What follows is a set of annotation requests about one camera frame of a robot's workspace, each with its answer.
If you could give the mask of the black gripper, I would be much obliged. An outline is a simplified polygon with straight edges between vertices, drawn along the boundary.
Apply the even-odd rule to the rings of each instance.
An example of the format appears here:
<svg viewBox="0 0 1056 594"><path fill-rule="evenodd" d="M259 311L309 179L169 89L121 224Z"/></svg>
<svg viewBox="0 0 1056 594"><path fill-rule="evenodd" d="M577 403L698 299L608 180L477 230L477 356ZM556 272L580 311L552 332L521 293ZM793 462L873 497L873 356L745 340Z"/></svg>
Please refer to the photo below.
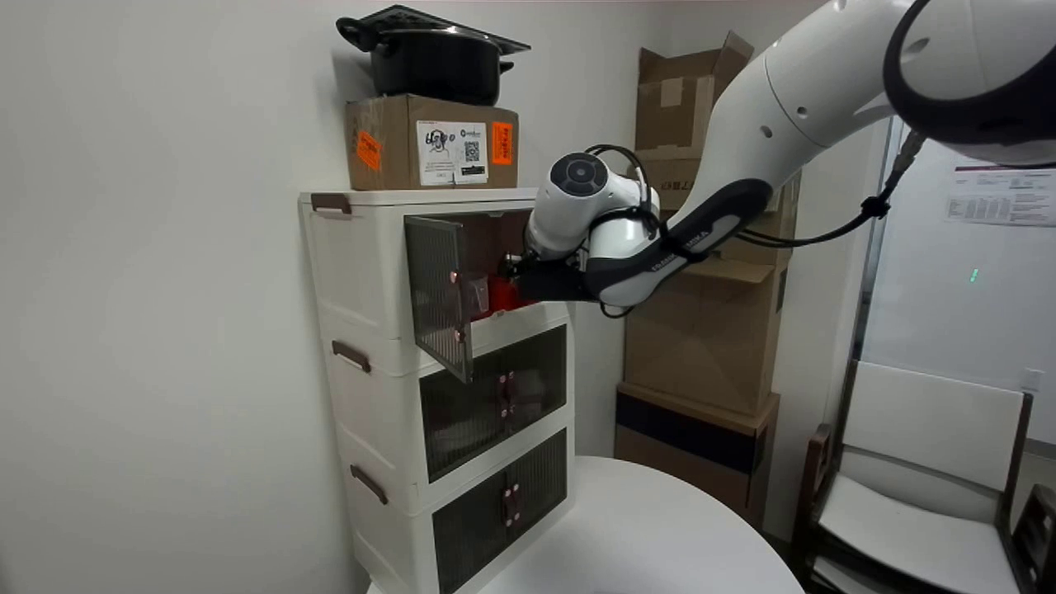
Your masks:
<svg viewBox="0 0 1056 594"><path fill-rule="evenodd" d="M575 261L539 261L508 253L500 275L523 299L590 299L592 289Z"/></svg>

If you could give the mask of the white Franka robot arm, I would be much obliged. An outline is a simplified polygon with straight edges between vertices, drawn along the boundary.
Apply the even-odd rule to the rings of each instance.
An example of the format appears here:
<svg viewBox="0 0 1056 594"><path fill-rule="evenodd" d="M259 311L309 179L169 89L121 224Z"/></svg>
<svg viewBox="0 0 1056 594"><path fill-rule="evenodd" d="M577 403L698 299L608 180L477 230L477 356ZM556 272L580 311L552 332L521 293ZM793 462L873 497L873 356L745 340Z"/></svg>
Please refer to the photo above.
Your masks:
<svg viewBox="0 0 1056 594"><path fill-rule="evenodd" d="M895 117L915 134L1002 169L1056 160L1056 0L826 0L711 102L696 179L672 213L597 149L548 171L511 283L612 314L766 211L817 152Z"/></svg>

